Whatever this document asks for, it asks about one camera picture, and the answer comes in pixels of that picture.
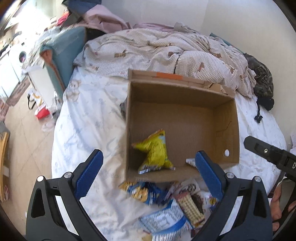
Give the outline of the person's right hand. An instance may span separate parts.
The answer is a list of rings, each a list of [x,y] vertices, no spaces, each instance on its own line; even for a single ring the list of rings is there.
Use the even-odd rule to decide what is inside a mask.
[[[274,190],[274,195],[270,203],[271,217],[274,220],[281,218],[282,211],[280,209],[280,197],[281,197],[281,184],[279,184]],[[295,201],[288,207],[288,211],[291,211],[295,207]],[[280,227],[279,222],[273,222],[273,232],[277,231]]]

